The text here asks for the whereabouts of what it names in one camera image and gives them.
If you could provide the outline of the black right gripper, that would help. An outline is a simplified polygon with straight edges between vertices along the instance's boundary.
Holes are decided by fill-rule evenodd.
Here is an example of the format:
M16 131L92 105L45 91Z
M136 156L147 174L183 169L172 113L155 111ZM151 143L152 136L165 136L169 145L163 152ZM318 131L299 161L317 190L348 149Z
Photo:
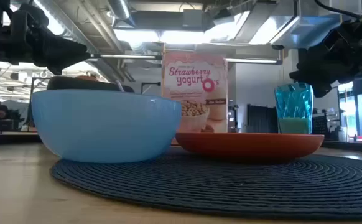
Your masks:
M315 97L324 97L332 90L333 77L323 66L327 53L349 75L362 78L362 19L342 22L327 34L323 44L299 48L296 69L289 73L296 82L311 84Z

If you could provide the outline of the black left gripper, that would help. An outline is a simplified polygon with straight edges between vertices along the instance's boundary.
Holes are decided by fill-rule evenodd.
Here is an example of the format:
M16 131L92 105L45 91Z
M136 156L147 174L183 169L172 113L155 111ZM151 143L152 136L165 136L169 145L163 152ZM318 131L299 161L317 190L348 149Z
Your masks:
M10 24L9 62L34 63L48 67L54 75L62 70L89 59L87 46L54 35L48 30L48 17L31 3L23 3L13 12Z

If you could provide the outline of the pink strawberry yogurt cereal box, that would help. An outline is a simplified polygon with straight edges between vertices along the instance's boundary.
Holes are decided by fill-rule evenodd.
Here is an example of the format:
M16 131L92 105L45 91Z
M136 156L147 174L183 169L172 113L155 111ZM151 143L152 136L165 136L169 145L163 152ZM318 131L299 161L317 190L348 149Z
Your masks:
M166 52L162 96L182 105L178 132L228 131L228 62L223 56Z

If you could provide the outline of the teal faceted plastic cup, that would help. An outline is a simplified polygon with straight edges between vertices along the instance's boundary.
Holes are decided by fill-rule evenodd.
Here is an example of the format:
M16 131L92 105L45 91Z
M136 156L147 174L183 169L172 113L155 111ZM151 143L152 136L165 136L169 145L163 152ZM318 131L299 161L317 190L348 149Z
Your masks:
M311 134L313 90L306 83L291 83L275 90L277 120L281 134Z

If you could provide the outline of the black ribbed panel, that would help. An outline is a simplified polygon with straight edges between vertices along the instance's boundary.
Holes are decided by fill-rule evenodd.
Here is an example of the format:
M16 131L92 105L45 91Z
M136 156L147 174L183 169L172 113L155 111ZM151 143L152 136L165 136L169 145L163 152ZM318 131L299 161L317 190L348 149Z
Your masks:
M276 108L247 105L247 133L278 133Z

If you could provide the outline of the long ceiling light bar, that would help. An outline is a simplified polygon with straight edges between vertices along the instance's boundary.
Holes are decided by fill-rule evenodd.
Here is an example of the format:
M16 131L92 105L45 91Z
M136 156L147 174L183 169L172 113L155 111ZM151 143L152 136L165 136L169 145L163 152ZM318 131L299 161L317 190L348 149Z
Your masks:
M125 55L125 54L91 54L88 60L98 60L99 58L115 58L115 59L133 59L133 60L162 60L162 55ZM255 63L279 65L280 60L255 59L255 58L226 58L231 63Z

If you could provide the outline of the light blue plastic bowl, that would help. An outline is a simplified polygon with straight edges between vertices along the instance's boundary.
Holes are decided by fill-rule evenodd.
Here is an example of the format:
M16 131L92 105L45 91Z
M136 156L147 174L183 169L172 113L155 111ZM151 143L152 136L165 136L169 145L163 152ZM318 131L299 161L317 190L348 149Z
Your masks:
M32 94L32 115L47 149L78 162L153 159L171 144L182 105L159 96L108 90L45 90Z

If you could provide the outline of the person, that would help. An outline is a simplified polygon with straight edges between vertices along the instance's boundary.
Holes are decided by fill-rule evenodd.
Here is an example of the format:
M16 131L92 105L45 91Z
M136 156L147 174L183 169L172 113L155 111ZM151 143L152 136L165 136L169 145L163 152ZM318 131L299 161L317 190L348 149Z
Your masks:
M6 105L0 105L0 131L12 131L14 129L14 116Z

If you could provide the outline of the dark equipment shelf unit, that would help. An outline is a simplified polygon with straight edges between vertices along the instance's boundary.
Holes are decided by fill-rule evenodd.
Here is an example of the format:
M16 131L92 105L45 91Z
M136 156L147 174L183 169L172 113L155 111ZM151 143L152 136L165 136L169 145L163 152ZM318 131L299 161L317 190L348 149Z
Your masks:
M228 107L228 132L238 132L238 105Z

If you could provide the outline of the orange plate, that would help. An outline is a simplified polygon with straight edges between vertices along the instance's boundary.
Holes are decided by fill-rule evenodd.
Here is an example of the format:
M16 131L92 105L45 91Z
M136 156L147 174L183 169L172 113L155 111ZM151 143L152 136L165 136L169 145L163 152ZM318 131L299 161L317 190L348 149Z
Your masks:
M186 151L213 159L251 162L289 162L313 154L323 135L274 133L177 133Z

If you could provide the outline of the dark woven round placemat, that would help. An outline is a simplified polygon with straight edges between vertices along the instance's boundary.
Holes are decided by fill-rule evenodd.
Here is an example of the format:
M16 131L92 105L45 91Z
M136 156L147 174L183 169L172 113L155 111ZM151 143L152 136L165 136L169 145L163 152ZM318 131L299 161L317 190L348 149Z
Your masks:
M75 189L145 207L227 217L362 221L362 160L310 155L278 164L220 161L179 150L153 160L59 160Z

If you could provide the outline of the silver corrugated ventilation duct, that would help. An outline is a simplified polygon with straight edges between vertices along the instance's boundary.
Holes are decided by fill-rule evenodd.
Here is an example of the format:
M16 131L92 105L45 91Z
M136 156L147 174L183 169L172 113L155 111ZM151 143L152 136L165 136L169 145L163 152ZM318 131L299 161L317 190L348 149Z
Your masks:
M55 0L34 0L33 5L43 10L48 17L49 24L47 27L53 34L84 44L89 52L98 53L98 49L87 39Z

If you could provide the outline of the black metal stand frame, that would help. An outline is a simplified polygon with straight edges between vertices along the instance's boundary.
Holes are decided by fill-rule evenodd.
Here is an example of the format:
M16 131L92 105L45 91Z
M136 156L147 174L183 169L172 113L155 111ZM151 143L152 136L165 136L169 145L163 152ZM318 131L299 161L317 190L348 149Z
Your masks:
M141 94L147 93L153 86L161 86L161 82L142 82Z

